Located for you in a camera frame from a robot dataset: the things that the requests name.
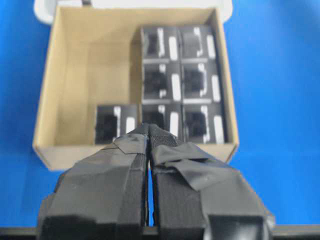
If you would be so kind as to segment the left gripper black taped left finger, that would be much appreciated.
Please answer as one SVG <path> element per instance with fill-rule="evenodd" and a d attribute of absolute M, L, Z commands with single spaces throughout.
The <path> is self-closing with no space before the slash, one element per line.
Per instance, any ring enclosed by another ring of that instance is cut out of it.
<path fill-rule="evenodd" d="M 141 124 L 59 176 L 41 203 L 39 240 L 140 240 L 146 221 L 149 125 Z"/>

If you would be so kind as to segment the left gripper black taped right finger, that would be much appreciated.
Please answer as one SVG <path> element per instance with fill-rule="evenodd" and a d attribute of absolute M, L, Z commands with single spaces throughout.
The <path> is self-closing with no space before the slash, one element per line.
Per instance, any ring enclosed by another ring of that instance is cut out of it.
<path fill-rule="evenodd" d="M 235 168 L 155 124 L 149 127 L 162 240 L 270 240 L 275 217 Z"/>

